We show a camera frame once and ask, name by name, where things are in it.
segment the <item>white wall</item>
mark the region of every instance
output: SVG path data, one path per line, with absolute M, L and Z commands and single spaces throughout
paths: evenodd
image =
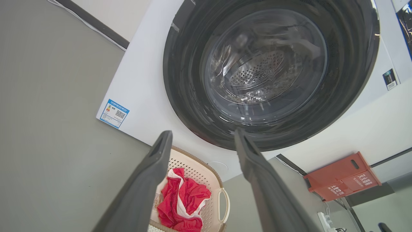
M 151 0 L 73 0 L 74 3 L 131 41 Z

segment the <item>laundry basket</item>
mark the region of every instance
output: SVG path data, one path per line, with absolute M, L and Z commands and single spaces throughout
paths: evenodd
M 223 232 L 226 228 L 225 223 L 230 212 L 230 201 L 217 172 L 200 159 L 177 147 L 172 147 L 167 172 L 172 168 L 184 168 L 185 178 L 192 178 L 198 184 L 206 185 L 212 193 L 210 199 L 206 201 L 206 205 L 200 211 L 200 216 L 203 220 L 201 232 Z M 149 232 L 175 231 L 160 224 L 159 213 L 157 212 L 157 206 L 163 200 L 162 189 L 166 183 L 167 178 L 165 177 L 157 186 L 156 197 L 154 198 L 152 214 L 150 216 Z M 220 219 L 221 193 L 226 197 L 226 213 L 222 220 Z

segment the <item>red box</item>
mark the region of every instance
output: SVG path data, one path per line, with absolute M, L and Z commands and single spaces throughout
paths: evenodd
M 309 192 L 316 192 L 325 201 L 382 185 L 360 152 L 320 168 L 303 177 Z

